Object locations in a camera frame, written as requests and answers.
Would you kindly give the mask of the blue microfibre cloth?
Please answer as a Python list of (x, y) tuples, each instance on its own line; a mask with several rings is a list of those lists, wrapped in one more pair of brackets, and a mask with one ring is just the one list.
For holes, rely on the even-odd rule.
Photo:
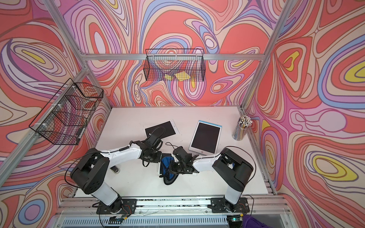
[(178, 177), (178, 174), (172, 173), (171, 171), (171, 165), (174, 161), (172, 156), (164, 156), (161, 159), (159, 177), (163, 179), (165, 185), (173, 184)]

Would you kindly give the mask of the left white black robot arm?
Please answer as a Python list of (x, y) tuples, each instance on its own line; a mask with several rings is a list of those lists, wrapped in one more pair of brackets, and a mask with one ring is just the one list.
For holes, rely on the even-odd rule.
[(117, 165), (131, 160), (159, 163), (162, 143), (160, 136), (150, 134), (143, 141), (131, 141), (127, 146), (117, 149), (99, 151), (92, 148), (80, 159), (70, 177), (85, 194), (99, 199), (116, 213), (124, 203), (120, 195), (105, 182), (107, 171), (117, 172)]

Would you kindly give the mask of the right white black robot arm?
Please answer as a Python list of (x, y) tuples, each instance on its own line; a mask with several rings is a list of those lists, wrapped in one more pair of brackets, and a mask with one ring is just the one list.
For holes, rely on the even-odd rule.
[(234, 206), (251, 181), (251, 175), (256, 173), (256, 166), (235, 153), (233, 148), (237, 147), (226, 146), (216, 155), (201, 156), (187, 153), (181, 146), (177, 147), (170, 161), (161, 162), (163, 172), (160, 177), (165, 185), (171, 185), (179, 175), (215, 171), (228, 185), (224, 203)]

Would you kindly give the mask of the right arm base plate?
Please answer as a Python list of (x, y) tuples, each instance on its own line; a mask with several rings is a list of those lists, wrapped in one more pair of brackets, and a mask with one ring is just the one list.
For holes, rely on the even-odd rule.
[(212, 213), (241, 213), (247, 214), (250, 212), (250, 207), (247, 198), (241, 197), (236, 204), (232, 204), (223, 198), (211, 198), (211, 204), (207, 205)]

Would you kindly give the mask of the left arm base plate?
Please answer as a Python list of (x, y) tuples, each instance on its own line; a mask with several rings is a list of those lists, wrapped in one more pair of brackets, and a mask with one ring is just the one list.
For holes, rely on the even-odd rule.
[(121, 214), (121, 215), (132, 215), (136, 210), (137, 199), (123, 199), (117, 198), (110, 206), (101, 202), (98, 206), (98, 215), (109, 215), (109, 214)]

